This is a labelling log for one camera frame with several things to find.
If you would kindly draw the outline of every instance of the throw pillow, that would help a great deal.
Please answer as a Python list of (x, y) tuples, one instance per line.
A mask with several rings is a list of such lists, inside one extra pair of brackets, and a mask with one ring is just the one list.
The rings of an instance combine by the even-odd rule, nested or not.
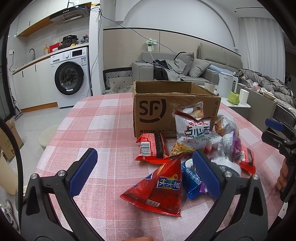
[(179, 53), (175, 59), (180, 59), (186, 64), (182, 74), (187, 75), (194, 61), (194, 53)]
[(198, 78), (210, 65), (210, 61), (195, 58), (188, 75), (192, 78)]

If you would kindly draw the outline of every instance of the white cabinet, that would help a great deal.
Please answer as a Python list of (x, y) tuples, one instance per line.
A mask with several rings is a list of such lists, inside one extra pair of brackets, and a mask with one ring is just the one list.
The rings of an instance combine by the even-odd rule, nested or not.
[(47, 17), (46, 12), (48, 4), (49, 0), (37, 0), (28, 6), (33, 12), (30, 26)]
[(69, 1), (69, 2), (74, 2), (75, 6), (77, 6), (77, 5), (89, 3), (89, 2), (91, 2), (91, 0), (75, 0), (75, 1)]
[(42, 105), (35, 65), (13, 75), (17, 101), (21, 109)]
[(17, 36), (30, 26), (47, 17), (47, 8), (49, 0), (37, 0), (28, 5), (20, 14), (20, 20), (17, 26)]
[(61, 11), (68, 7), (68, 0), (50, 0), (47, 8), (47, 16)]
[(50, 65), (50, 58), (36, 63), (36, 75), (42, 104), (56, 102), (56, 86)]

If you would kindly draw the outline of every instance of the blue snack bag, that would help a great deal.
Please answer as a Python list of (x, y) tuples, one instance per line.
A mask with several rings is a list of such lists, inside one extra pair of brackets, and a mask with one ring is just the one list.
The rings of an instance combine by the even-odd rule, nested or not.
[(200, 194), (202, 184), (201, 178), (197, 175), (192, 158), (181, 164), (182, 167), (182, 183), (187, 191), (189, 199), (195, 198)]

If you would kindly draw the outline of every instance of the sf express logo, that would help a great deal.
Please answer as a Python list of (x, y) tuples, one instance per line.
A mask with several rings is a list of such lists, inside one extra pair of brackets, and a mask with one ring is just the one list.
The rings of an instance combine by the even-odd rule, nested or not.
[(140, 101), (140, 109), (141, 109), (140, 115), (145, 116), (143, 118), (140, 118), (140, 122), (153, 123), (153, 122), (159, 121), (165, 115), (166, 101), (165, 101), (165, 99), (160, 99), (160, 101), (158, 101), (158, 100), (152, 100), (152, 101), (142, 100), (142, 101)]

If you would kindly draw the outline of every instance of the red snack bag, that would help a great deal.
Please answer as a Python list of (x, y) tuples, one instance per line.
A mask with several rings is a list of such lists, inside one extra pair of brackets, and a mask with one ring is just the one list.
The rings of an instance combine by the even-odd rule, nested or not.
[(241, 152), (235, 159), (234, 163), (238, 164), (242, 169), (248, 171), (251, 175), (256, 173), (254, 153), (244, 145), (242, 145)]
[(164, 164), (170, 161), (162, 134), (143, 133), (137, 142), (140, 142), (141, 150), (136, 161), (148, 161), (154, 164)]
[(181, 180), (181, 157), (178, 156), (120, 197), (140, 209), (180, 217)]

